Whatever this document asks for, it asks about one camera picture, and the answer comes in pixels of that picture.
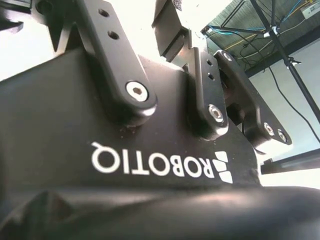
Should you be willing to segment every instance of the black pole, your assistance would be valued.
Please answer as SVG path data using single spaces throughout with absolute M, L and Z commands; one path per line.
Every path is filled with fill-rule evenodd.
M 222 31 L 229 31 L 229 32 L 239 32 L 239 33 L 249 33 L 249 34 L 264 34 L 265 31 L 254 31 L 254 30 L 246 30 L 246 29 L 239 29 L 239 28 L 231 28 L 231 27 L 221 27 L 221 26 L 211 26 L 213 29 L 218 29 Z
M 260 20 L 262 21 L 263 25 L 265 26 L 266 29 L 268 29 L 268 27 L 270 26 L 266 16 L 263 14 L 263 12 L 261 11 L 259 5 L 257 4 L 256 0 L 250 0 L 256 13 L 258 14 Z M 295 79 L 296 83 L 298 84 L 301 92 L 303 93 L 306 101 L 308 102 L 308 104 L 310 105 L 316 119 L 318 120 L 319 124 L 320 124 L 320 109 L 317 105 L 317 103 L 315 102 L 315 100 L 313 99 L 313 97 L 311 96 L 309 90 L 307 89 L 305 83 L 303 82 L 301 76 L 299 75 L 298 71 L 296 70 L 295 66 L 293 65 L 292 61 L 290 60 L 289 56 L 286 54 L 284 47 L 282 46 L 281 42 L 279 41 L 279 38 L 277 37 L 277 35 L 274 33 L 273 30 L 271 30 L 269 32 L 270 37 L 275 45 L 275 47 L 278 49 L 281 57 L 284 60 L 284 64 L 288 67 L 288 69 L 290 70 L 293 78 Z
M 301 153 L 279 161 L 265 162 L 261 166 L 261 173 L 275 174 L 318 168 L 320 168 L 320 149 Z
M 272 27 L 276 25 L 276 0 L 272 0 L 271 25 Z

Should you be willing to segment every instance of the cable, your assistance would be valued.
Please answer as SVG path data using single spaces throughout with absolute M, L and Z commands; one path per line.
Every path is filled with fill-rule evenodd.
M 265 38 L 258 38 L 258 39 L 255 39 L 255 40 L 266 40 Z M 269 41 L 266 45 L 264 45 L 261 49 L 260 49 L 260 51 L 262 51 L 262 50 L 264 50 L 266 47 L 268 47 L 269 46 L 269 44 L 271 44 L 272 43 L 272 41 Z M 274 51 L 275 51 L 275 46 L 273 47 L 273 50 L 271 51 L 271 53 L 273 54 L 274 53 Z M 253 53 L 253 54 L 251 54 L 251 55 L 247 55 L 247 56 L 243 56 L 243 55 L 241 55 L 240 54 L 240 56 L 241 57 L 238 57 L 237 59 L 239 59 L 239 60 L 247 60 L 247 59 L 249 59 L 250 57 L 252 57 L 252 56 L 254 56 L 254 55 L 256 55 L 256 52 L 255 53 Z
M 294 10 L 294 11 L 289 15 L 289 17 L 290 17 L 291 15 L 293 15 L 294 13 L 296 13 L 296 12 L 297 12 L 298 10 L 300 10 L 301 8 L 303 8 L 305 5 L 309 4 L 309 3 L 312 3 L 312 0 L 309 0 L 309 1 L 305 2 L 304 4 L 302 4 L 301 6 L 299 6 L 296 10 Z
M 292 14 L 292 12 L 296 9 L 296 7 L 299 5 L 299 3 L 301 2 L 302 0 L 298 0 L 296 2 L 296 4 L 293 6 L 293 8 L 290 10 L 290 12 L 288 13 L 288 15 L 283 19 L 282 22 L 286 21 L 289 17 L 290 17 L 290 14 Z
M 294 11 L 290 11 L 289 12 L 289 14 L 288 14 L 288 17 L 291 17 L 294 13 L 296 13 L 299 9 L 301 9 L 302 7 L 304 7 L 305 5 L 307 5 L 308 3 L 312 3 L 312 0 L 309 0 L 309 1 L 307 1 L 306 3 L 304 3 L 304 4 L 302 4 L 301 6 L 299 6 L 296 10 L 294 10 L 294 8 L 296 7 L 294 7 L 294 8 L 292 8 L 292 10 L 294 10 Z M 254 37 L 256 34 L 252 34 L 252 35 L 250 35 L 250 36 L 248 36 L 248 37 L 246 37 L 246 39 L 250 39 L 250 38 L 252 38 L 252 37 Z M 234 44 L 232 44 L 232 45 L 230 45 L 230 46 L 228 46 L 227 48 L 225 48 L 224 49 L 224 51 L 227 51 L 227 50 L 229 50 L 229 49 L 231 49 L 231 48 L 233 48 L 233 47 L 235 47 L 235 46 L 237 46 L 237 45 L 239 45 L 239 44 L 241 44 L 241 43 L 243 43 L 244 42 L 244 40 L 240 40 L 240 41 L 237 41 L 236 43 L 234 43 Z
M 213 31 L 216 31 L 218 34 L 221 34 L 221 35 L 232 35 L 233 32 L 223 32 L 223 31 L 219 31 L 218 29 L 215 29 L 214 26 L 211 26 L 211 25 L 208 25 L 209 28 L 211 28 Z M 265 27 L 253 27 L 253 28 L 248 28 L 247 30 L 265 30 L 266 28 Z
M 271 18 L 271 15 L 266 10 L 264 10 L 262 7 L 260 7 L 260 9 Z
M 302 21 L 301 21 L 300 23 L 298 23 L 297 25 L 295 25 L 295 26 L 293 26 L 293 27 L 291 27 L 291 28 L 289 28 L 289 29 L 281 32 L 281 34 L 285 34 L 286 32 L 289 32 L 290 30 L 299 27 L 299 26 L 300 26 L 301 24 L 303 24 L 305 21 L 306 21 L 306 19 L 302 20 Z M 272 43 L 272 40 L 270 40 L 266 45 L 264 45 L 259 51 L 262 51 L 263 49 L 265 49 L 265 48 L 266 48 L 269 44 L 271 44 L 271 43 Z M 258 51 L 254 52 L 254 53 L 252 53 L 252 54 L 250 54 L 250 55 L 244 56 L 243 58 L 245 58 L 245 59 L 246 59 L 246 58 L 251 58 L 252 56 L 255 56 L 255 55 L 257 55 L 257 54 L 259 54 Z
M 276 85 L 276 88 L 277 90 L 279 91 L 279 93 L 282 95 L 282 97 L 284 98 L 284 100 L 288 103 L 288 105 L 306 122 L 306 124 L 309 126 L 310 130 L 312 131 L 314 137 L 316 138 L 316 140 L 319 142 L 320 144 L 320 138 L 318 137 L 318 135 L 316 134 L 314 128 L 311 126 L 310 122 L 305 118 L 305 116 L 303 116 L 292 104 L 291 102 L 287 99 L 286 95 L 281 91 L 280 87 L 279 87 L 279 84 L 278 84 L 278 81 L 276 79 L 276 76 L 274 74 L 274 72 L 272 71 L 271 67 L 268 66 L 267 62 L 266 62 L 266 59 L 265 57 L 262 55 L 262 53 L 251 43 L 249 42 L 248 40 L 246 40 L 243 36 L 241 36 L 240 34 L 234 32 L 234 34 L 238 35 L 240 38 L 242 38 L 244 41 L 246 41 L 248 44 L 250 44 L 259 54 L 260 56 L 262 57 L 263 61 L 264 61 L 264 64 L 266 67 L 269 68 L 271 74 L 272 74 L 272 77 L 273 77 L 273 80 L 275 82 L 275 85 Z
M 243 49 L 239 52 L 239 55 L 240 55 L 241 57 L 243 57 L 242 51 L 243 51 L 244 49 L 245 49 L 245 48 L 243 48 Z M 243 63 L 244 63 L 244 71 L 246 71 L 247 65 L 249 65 L 249 67 L 252 68 L 252 65 L 251 65 L 250 62 L 249 62 L 250 59 L 247 60 L 246 58 L 244 58 L 244 59 L 242 59 L 242 61 L 243 61 Z
M 270 13 L 272 13 L 272 10 L 270 9 L 270 8 L 268 8 L 261 0 L 258 0 L 259 1 L 259 3 L 261 3 L 266 9 L 268 9 L 268 11 L 270 12 Z

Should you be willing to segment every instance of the robotiq logo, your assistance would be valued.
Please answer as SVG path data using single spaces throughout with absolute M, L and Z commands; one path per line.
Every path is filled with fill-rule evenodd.
M 201 175 L 206 176 L 209 179 L 214 179 L 215 175 L 213 172 L 213 166 L 219 172 L 220 179 L 226 183 L 233 183 L 231 172 L 227 170 L 228 157 L 225 151 L 216 151 L 215 156 L 217 159 L 203 159 L 195 158 L 192 156 L 187 156 L 184 159 L 179 155 L 172 155 L 166 157 L 165 155 L 155 152 L 148 157 L 148 166 L 149 169 L 144 168 L 143 157 L 141 151 L 135 151 L 135 161 L 136 168 L 131 169 L 130 163 L 133 159 L 129 160 L 129 151 L 128 149 L 122 149 L 122 152 L 119 153 L 109 146 L 102 146 L 97 142 L 91 144 L 96 150 L 92 154 L 92 165 L 93 167 L 103 174 L 112 174 L 116 172 L 122 163 L 122 170 L 124 174 L 132 175 L 144 175 L 149 176 L 150 172 L 154 173 L 156 176 L 164 177 L 167 176 L 170 171 L 173 172 L 177 177 L 185 177 L 189 175 L 192 178 L 199 178 Z M 110 166 L 103 166 L 99 161 L 99 156 L 102 153 L 108 153 L 112 156 L 112 163 Z M 155 162 L 162 161 L 164 169 L 158 169 L 155 166 Z

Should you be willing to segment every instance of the white wall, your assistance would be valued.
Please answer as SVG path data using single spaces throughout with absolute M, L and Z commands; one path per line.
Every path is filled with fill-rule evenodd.
M 302 62 L 302 65 L 298 65 L 296 68 L 314 100 L 320 106 L 320 40 L 300 49 L 291 56 L 297 61 Z M 275 63 L 271 66 L 271 69 L 283 93 L 293 106 L 309 120 L 320 137 L 320 124 L 283 61 Z M 273 160 L 284 159 L 320 148 L 320 144 L 315 139 L 306 122 L 290 108 L 277 91 L 273 77 L 268 69 L 265 72 L 259 72 L 254 75 L 250 80 L 290 134 L 293 141 L 292 150 L 274 157 Z

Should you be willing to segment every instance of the metal bracket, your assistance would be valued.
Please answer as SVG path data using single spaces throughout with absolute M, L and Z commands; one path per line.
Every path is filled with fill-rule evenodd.
M 295 65 L 302 64 L 302 62 L 296 61 L 293 57 L 289 57 L 288 60 L 289 60 L 289 62 L 290 62 L 290 64 L 288 64 L 288 65 L 286 66 L 288 69 L 289 69 L 289 65 L 295 66 Z
M 118 123 L 142 125 L 155 112 L 157 97 L 115 10 L 103 0 L 77 0 L 74 7 L 84 48 L 104 76 L 95 80 L 108 112 Z
M 20 6 L 0 0 L 0 18 L 10 22 L 23 22 L 30 18 L 29 7 Z
M 226 27 L 226 25 L 230 22 L 230 20 L 237 14 L 237 12 L 242 8 L 242 6 L 245 4 L 245 0 L 240 0 L 240 2 L 235 6 L 235 8 L 231 11 L 231 13 L 225 18 L 223 23 L 220 26 L 212 26 L 208 25 L 207 27 L 213 29 L 213 30 L 221 30 L 221 31 L 231 31 L 231 32 L 240 32 L 240 33 L 250 33 L 250 34 L 257 34 L 257 35 L 264 35 L 268 31 L 256 31 L 256 30 L 250 30 L 250 29 L 239 29 L 239 28 L 233 28 L 233 27 Z
M 183 26 L 177 10 L 171 0 L 164 0 L 162 9 L 158 10 L 152 27 L 160 56 L 171 62 L 184 46 L 187 28 Z
M 199 47 L 189 48 L 191 31 L 176 56 L 189 74 L 187 114 L 192 130 L 206 140 L 226 134 L 229 120 L 217 60 Z
M 268 105 L 252 85 L 244 70 L 227 52 L 219 50 L 217 59 L 225 86 L 228 116 L 238 125 L 252 146 L 263 154 L 275 149 L 285 151 L 292 141 L 289 134 L 272 113 Z
M 9 33 L 9 34 L 16 34 L 20 30 L 24 28 L 23 22 L 11 22 L 11 21 L 1 21 L 0 20 L 0 34 Z

